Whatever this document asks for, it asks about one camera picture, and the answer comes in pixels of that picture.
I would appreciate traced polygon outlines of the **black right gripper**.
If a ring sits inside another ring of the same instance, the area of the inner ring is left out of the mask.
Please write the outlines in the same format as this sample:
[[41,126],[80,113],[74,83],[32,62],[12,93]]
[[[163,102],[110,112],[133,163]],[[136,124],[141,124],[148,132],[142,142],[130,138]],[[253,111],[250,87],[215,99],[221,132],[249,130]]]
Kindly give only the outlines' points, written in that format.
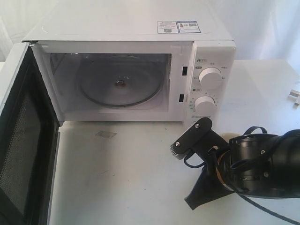
[[191,210],[232,194],[232,191],[225,188],[219,178],[218,159],[227,150],[229,150],[229,144],[212,130],[189,150],[187,159],[196,154],[203,161],[199,165],[187,164],[190,168],[203,167],[196,184],[185,198],[185,202]]

